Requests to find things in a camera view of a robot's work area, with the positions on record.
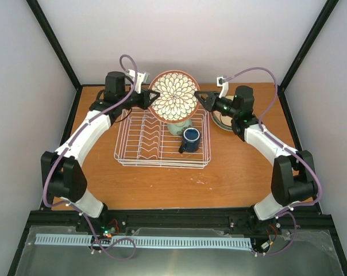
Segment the floral patterned plate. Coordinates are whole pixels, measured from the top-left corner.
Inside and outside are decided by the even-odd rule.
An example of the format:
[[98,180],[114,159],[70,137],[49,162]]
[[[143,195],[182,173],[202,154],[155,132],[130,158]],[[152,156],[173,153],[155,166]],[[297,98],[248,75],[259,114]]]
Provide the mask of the floral patterned plate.
[[190,74],[169,70],[162,72],[151,82],[150,90],[160,96],[149,107],[150,112],[160,121],[176,124],[191,118],[198,109],[194,93],[199,85]]

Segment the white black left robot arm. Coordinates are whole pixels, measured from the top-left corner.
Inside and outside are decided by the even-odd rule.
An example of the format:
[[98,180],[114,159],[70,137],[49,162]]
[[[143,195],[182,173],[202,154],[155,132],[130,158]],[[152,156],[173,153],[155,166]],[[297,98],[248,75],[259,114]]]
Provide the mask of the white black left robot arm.
[[108,227],[109,217],[103,213],[106,206],[88,191],[82,165],[94,144],[116,122],[123,110],[133,107],[146,110],[158,99],[158,92],[141,86],[147,79],[147,73],[134,70],[109,72],[105,88],[98,93],[81,125],[55,151],[43,153],[41,172],[45,206],[53,207],[47,200],[47,195],[51,194],[90,217],[88,223],[96,231],[104,231]]

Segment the green floral ceramic bowl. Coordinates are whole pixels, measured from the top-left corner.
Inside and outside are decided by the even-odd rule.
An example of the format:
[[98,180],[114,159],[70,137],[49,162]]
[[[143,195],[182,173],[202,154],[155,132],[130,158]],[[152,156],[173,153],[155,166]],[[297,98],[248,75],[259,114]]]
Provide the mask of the green floral ceramic bowl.
[[192,127],[192,120],[188,119],[179,123],[169,123],[167,127],[171,135],[181,136],[185,129]]

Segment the dark blue ceramic mug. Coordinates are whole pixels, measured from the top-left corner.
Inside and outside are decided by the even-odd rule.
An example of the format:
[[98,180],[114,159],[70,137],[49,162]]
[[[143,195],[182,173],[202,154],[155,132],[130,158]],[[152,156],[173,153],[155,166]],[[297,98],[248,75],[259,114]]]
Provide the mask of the dark blue ceramic mug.
[[179,153],[182,154],[184,152],[197,152],[199,149],[201,141],[201,133],[198,129],[189,127],[186,128],[182,133],[182,142],[179,147]]

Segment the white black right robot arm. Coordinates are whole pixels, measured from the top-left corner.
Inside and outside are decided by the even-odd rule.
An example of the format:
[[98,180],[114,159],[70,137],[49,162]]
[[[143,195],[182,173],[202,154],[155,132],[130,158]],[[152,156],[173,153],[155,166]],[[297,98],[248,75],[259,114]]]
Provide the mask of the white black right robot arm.
[[252,88],[237,87],[233,99],[214,91],[196,91],[194,96],[207,111],[230,117],[233,133],[257,149],[273,167],[271,192],[248,209],[251,231],[260,230],[265,223],[318,195],[311,153],[289,147],[266,129],[253,114]]

